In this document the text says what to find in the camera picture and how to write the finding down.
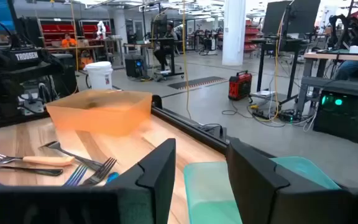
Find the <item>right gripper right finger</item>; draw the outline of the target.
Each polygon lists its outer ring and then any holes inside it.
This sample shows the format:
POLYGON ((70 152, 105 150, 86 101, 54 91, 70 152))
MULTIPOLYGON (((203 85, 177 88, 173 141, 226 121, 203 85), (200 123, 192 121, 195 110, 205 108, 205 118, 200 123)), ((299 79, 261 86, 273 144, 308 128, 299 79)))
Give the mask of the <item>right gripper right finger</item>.
POLYGON ((243 224, 358 224, 358 188, 323 187, 236 138, 226 162, 243 224))

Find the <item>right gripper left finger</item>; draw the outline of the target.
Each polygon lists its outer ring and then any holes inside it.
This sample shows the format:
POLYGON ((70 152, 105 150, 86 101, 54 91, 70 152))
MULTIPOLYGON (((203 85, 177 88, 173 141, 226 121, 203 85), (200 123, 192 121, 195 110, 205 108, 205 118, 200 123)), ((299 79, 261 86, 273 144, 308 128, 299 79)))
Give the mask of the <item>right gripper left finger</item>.
POLYGON ((0 224, 167 224, 176 140, 94 187, 0 187, 0 224))

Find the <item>dark metal spoon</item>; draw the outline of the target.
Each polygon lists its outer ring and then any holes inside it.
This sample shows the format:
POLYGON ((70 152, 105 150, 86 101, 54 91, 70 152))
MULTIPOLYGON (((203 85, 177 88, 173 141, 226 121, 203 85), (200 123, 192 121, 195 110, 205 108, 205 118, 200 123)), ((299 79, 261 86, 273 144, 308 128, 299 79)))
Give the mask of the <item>dark metal spoon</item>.
POLYGON ((114 167, 116 159, 110 157, 91 177, 86 179, 81 186, 94 186, 100 183, 114 167))

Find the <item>beige-handled fork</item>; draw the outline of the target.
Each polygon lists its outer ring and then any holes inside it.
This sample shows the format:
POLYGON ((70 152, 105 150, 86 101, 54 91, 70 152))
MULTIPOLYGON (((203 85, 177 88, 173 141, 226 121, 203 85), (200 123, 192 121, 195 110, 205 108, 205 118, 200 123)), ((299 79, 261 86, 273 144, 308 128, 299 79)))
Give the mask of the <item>beige-handled fork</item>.
POLYGON ((14 161, 22 161, 34 164, 42 164, 48 166, 68 166, 74 162, 73 156, 68 157, 47 157, 47 156, 24 156, 13 157, 0 154, 0 164, 8 164, 14 161))

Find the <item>orange plastic bin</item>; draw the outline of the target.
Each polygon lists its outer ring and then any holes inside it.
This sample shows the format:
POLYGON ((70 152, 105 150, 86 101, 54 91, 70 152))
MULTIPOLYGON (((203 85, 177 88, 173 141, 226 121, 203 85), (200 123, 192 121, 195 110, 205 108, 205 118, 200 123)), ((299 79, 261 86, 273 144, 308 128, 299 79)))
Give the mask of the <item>orange plastic bin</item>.
POLYGON ((57 129, 124 136, 150 118, 152 94, 84 90, 46 104, 57 129))

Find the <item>black computer tower green light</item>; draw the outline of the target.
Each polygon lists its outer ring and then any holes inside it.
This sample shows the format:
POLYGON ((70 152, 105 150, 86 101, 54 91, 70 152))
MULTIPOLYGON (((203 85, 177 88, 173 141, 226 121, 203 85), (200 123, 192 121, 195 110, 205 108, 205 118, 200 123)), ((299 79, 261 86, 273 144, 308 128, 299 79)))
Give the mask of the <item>black computer tower green light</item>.
POLYGON ((358 93, 323 90, 313 130, 358 143, 358 93))

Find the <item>white plastic bucket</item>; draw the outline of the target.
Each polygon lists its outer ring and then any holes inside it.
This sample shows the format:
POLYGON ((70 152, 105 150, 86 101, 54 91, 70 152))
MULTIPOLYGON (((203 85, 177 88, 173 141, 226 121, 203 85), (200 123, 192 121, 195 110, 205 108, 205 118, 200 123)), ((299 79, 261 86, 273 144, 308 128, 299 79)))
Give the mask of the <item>white plastic bucket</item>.
POLYGON ((84 68, 88 72, 93 90, 112 90, 112 66, 108 61, 89 63, 84 68))

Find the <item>black computer tower blue light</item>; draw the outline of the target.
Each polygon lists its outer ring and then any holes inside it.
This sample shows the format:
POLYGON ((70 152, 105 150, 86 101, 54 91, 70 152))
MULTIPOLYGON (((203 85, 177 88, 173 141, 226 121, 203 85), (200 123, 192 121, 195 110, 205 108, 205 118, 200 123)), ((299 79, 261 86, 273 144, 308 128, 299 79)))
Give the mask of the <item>black computer tower blue light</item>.
POLYGON ((125 55, 125 67, 128 77, 140 78, 144 76, 143 56, 135 54, 125 55))

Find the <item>black striped-edge floor mat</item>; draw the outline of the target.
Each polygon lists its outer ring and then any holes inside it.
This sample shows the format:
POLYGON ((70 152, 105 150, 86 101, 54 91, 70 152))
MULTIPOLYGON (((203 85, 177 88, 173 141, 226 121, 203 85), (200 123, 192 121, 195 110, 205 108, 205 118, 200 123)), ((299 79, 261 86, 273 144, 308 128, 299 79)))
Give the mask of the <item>black striped-edge floor mat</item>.
POLYGON ((186 90, 187 88, 194 88, 198 86, 209 85, 212 83, 224 82, 226 80, 227 80, 226 78, 212 76, 212 77, 204 77, 204 78, 189 80, 188 82, 183 81, 178 83, 172 83, 169 84, 168 86, 176 90, 186 90))

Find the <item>black monitor stand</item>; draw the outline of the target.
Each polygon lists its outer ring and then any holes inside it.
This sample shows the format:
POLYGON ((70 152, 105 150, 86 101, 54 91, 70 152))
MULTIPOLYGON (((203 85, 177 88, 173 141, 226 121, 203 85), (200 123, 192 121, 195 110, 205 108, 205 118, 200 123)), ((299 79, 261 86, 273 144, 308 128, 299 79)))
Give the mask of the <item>black monitor stand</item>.
POLYGON ((267 99, 268 96, 262 95, 262 77, 263 77, 263 71, 264 71, 264 59, 265 59, 265 53, 268 51, 272 51, 273 53, 278 53, 279 51, 292 53, 293 54, 293 61, 291 63, 291 70, 290 70, 290 81, 288 84, 288 92, 286 95, 277 93, 275 94, 271 93, 270 96, 276 96, 277 99, 274 99, 276 103, 278 103, 280 106, 284 103, 287 103, 291 100, 294 100, 298 97, 298 95, 292 95, 293 85, 295 81, 295 75, 296 75, 296 66, 298 64, 298 56, 300 52, 305 51, 307 44, 302 39, 287 39, 283 38, 280 42, 280 45, 274 44, 274 40, 278 40, 277 38, 260 38, 260 39, 251 39, 252 44, 257 44, 260 47, 260 62, 259 62, 259 72, 257 77, 257 91, 255 93, 251 93, 250 96, 260 98, 260 99, 267 99))

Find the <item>orange bag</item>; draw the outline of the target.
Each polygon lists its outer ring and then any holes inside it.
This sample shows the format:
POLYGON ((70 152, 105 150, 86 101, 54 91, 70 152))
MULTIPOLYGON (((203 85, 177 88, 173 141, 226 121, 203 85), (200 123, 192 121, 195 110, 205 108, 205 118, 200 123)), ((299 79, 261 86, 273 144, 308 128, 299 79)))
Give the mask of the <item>orange bag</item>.
POLYGON ((89 63, 93 63, 91 52, 89 50, 82 50, 79 59, 79 69, 83 70, 89 63))

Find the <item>wooden top workbench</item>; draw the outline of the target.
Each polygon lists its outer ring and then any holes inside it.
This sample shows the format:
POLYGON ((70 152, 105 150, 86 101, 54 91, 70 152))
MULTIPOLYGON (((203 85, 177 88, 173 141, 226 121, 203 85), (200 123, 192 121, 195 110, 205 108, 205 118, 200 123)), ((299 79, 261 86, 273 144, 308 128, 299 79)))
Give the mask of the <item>wooden top workbench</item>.
POLYGON ((358 93, 358 82, 345 80, 332 80, 324 78, 327 60, 354 60, 358 61, 358 54, 349 54, 345 52, 337 52, 323 54, 320 52, 309 52, 304 54, 306 59, 301 79, 301 87, 298 94, 296 107, 296 115, 301 116, 308 100, 312 100, 312 96, 308 96, 308 88, 314 87, 313 93, 317 95, 320 89, 329 88, 333 90, 341 90, 344 93, 358 93))

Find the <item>shelf with red bins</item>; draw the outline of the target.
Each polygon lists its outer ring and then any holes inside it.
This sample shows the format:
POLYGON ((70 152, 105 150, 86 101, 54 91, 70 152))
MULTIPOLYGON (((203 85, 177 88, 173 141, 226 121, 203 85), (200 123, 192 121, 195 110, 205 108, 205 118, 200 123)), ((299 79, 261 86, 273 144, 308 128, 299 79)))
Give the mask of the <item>shelf with red bins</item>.
POLYGON ((98 24, 99 22, 102 22, 106 29, 106 36, 109 36, 112 34, 111 30, 111 21, 108 19, 103 20, 96 20, 96 19, 80 19, 79 25, 80 25, 80 31, 83 34, 83 37, 85 39, 95 39, 96 33, 98 31, 98 24))
POLYGON ((65 34, 69 33, 71 38, 76 35, 75 21, 73 19, 37 19, 41 36, 45 47, 53 47, 61 44, 65 34))
POLYGON ((259 38, 260 31, 258 25, 253 25, 251 20, 246 20, 245 36, 244 36, 244 52, 251 53, 257 49, 257 44, 252 40, 259 38))

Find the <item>white pillar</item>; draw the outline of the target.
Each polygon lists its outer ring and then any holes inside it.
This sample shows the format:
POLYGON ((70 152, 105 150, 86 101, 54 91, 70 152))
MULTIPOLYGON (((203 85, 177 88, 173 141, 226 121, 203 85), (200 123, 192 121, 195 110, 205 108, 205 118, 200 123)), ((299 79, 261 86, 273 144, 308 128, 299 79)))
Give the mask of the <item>white pillar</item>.
POLYGON ((240 66, 244 57, 246 0, 224 1, 222 64, 240 66))

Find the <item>black monitor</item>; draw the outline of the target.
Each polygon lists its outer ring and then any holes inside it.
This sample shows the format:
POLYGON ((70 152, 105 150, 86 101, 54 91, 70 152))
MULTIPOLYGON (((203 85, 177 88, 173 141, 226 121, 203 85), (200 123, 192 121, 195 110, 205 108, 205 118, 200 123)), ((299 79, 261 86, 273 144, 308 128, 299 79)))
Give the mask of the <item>black monitor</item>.
POLYGON ((267 4, 267 9, 264 18, 264 24, 262 27, 262 33, 264 35, 276 34, 282 20, 282 16, 285 13, 285 9, 291 3, 291 1, 277 1, 267 4))
POLYGON ((287 32, 305 34, 314 30, 321 0, 294 0, 290 4, 287 32))

